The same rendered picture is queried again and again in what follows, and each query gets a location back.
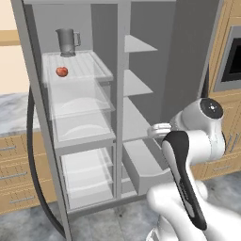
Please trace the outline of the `grey fridge door black seal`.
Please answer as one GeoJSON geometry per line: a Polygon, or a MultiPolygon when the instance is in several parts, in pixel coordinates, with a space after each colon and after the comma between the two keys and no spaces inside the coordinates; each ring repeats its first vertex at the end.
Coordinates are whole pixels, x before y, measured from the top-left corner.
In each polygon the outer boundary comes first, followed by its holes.
{"type": "Polygon", "coordinates": [[[32,179],[36,188],[40,204],[46,216],[59,231],[59,233],[66,238],[66,241],[72,241],[72,233],[68,220],[66,204],[64,201],[63,190],[60,182],[60,176],[56,161],[56,154],[54,150],[53,135],[51,134],[50,122],[48,117],[48,104],[44,97],[44,87],[41,82],[41,52],[36,29],[36,23],[33,14],[33,8],[24,3],[24,0],[10,0],[16,20],[19,38],[24,52],[24,60],[29,77],[29,98],[27,106],[27,149],[29,164],[35,165],[33,154],[33,112],[37,110],[40,130],[42,133],[44,147],[50,164],[50,170],[53,177],[54,188],[57,196],[57,204],[62,222],[59,223],[53,215],[48,204],[43,197],[39,187],[39,179],[34,167],[31,167],[32,179]]]}

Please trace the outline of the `red peach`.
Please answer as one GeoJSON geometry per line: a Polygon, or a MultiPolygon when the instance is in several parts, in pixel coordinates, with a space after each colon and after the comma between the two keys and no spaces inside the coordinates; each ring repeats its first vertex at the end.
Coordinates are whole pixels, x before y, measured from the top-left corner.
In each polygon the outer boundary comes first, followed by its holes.
{"type": "Polygon", "coordinates": [[[56,69],[56,74],[60,77],[65,77],[68,75],[68,69],[66,67],[58,67],[56,69]]]}

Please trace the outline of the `ridged glass fridge shelf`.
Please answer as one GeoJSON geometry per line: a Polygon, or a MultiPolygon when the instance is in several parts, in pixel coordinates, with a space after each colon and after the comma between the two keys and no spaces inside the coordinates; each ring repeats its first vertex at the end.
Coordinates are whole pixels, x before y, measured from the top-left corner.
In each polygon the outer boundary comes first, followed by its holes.
{"type": "Polygon", "coordinates": [[[78,80],[112,81],[113,74],[92,50],[77,51],[71,57],[63,57],[60,52],[42,55],[42,81],[45,84],[78,80]],[[68,70],[65,77],[56,74],[60,67],[68,70]]]}

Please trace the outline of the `grey freezer shelf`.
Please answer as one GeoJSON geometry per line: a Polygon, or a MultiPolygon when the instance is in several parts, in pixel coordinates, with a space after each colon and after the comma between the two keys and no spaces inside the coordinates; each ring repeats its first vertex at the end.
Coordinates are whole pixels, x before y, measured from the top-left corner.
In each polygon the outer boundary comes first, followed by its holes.
{"type": "Polygon", "coordinates": [[[126,35],[124,51],[126,53],[151,52],[156,51],[156,48],[132,35],[126,35]]]}
{"type": "Polygon", "coordinates": [[[141,94],[149,94],[153,91],[142,82],[132,71],[124,71],[124,82],[123,82],[123,96],[134,96],[141,94]]]}
{"type": "Polygon", "coordinates": [[[150,124],[142,116],[132,101],[125,97],[123,99],[123,129],[122,140],[131,141],[147,137],[150,124]]]}

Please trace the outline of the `wooden wall shelf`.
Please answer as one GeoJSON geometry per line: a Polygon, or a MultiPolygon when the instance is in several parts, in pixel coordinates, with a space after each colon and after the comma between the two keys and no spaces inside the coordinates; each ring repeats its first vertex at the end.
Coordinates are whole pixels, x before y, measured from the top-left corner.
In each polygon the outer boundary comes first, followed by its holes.
{"type": "Polygon", "coordinates": [[[0,30],[0,46],[20,45],[17,30],[0,30]]]}

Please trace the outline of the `steel built-in oven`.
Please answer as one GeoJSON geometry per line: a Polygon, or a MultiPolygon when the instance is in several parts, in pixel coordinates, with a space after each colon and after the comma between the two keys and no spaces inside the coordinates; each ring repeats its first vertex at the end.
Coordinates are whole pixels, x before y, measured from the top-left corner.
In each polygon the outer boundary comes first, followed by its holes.
{"type": "Polygon", "coordinates": [[[232,25],[224,49],[214,91],[241,88],[241,26],[232,25]]]}

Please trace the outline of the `grey freezer drawer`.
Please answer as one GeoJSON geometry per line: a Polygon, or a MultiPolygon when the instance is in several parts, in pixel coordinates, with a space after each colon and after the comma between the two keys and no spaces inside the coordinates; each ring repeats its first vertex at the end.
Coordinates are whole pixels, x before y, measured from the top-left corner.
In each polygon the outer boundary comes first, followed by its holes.
{"type": "Polygon", "coordinates": [[[169,166],[154,139],[125,142],[122,163],[139,196],[154,185],[172,181],[169,166]]]}

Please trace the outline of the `wooden cupboard run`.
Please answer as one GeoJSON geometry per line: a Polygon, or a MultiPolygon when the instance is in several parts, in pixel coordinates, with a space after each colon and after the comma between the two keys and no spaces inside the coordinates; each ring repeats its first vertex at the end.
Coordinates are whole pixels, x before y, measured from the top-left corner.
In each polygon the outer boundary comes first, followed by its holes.
{"type": "Polygon", "coordinates": [[[241,27],[241,0],[223,0],[217,32],[209,60],[208,94],[224,110],[222,131],[227,149],[221,159],[192,167],[196,179],[207,180],[241,170],[241,88],[215,91],[221,73],[221,62],[232,26],[241,27]]]}

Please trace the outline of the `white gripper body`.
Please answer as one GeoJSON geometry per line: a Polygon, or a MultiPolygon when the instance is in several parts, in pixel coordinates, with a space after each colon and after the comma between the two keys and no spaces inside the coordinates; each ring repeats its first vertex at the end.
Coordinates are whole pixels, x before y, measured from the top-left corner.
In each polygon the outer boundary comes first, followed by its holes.
{"type": "Polygon", "coordinates": [[[157,123],[151,126],[148,131],[149,138],[162,138],[165,137],[171,130],[169,123],[157,123]]]}

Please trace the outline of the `clear fridge drawer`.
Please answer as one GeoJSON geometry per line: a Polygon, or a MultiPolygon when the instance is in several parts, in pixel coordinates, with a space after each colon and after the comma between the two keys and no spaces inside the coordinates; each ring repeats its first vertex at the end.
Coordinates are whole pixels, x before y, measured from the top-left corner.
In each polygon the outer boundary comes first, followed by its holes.
{"type": "Polygon", "coordinates": [[[102,112],[53,120],[53,132],[58,147],[115,138],[102,112]]]}
{"type": "Polygon", "coordinates": [[[61,165],[71,210],[113,198],[110,148],[63,155],[61,165]]]}
{"type": "Polygon", "coordinates": [[[53,119],[115,109],[103,88],[93,79],[49,85],[48,94],[53,119]]]}

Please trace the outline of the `grey jug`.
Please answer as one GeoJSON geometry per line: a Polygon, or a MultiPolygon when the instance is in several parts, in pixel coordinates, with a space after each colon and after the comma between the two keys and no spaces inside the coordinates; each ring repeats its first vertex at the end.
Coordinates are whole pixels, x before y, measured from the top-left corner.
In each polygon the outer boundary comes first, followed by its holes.
{"type": "Polygon", "coordinates": [[[60,55],[63,57],[75,56],[75,48],[81,45],[79,32],[72,29],[60,28],[56,30],[60,55]]]}

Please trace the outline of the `grey fridge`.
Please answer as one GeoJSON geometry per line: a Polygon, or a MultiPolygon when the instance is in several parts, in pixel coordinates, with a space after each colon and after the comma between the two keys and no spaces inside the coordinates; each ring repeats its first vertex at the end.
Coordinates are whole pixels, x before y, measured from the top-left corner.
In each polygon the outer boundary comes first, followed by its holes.
{"type": "Polygon", "coordinates": [[[48,104],[48,117],[63,190],[68,220],[74,214],[90,214],[144,197],[135,191],[122,163],[123,82],[124,71],[132,71],[153,92],[127,96],[151,125],[161,121],[169,64],[169,51],[177,0],[24,0],[33,8],[41,52],[41,82],[48,104]],[[77,51],[92,50],[112,72],[112,81],[97,81],[114,105],[105,113],[115,138],[58,147],[49,104],[49,85],[42,81],[42,55],[60,52],[56,30],[72,29],[80,33],[77,51]],[[156,48],[156,51],[126,53],[125,36],[132,35],[156,48]],[[110,148],[113,161],[113,198],[89,206],[70,209],[61,157],[88,150],[110,148]]]}

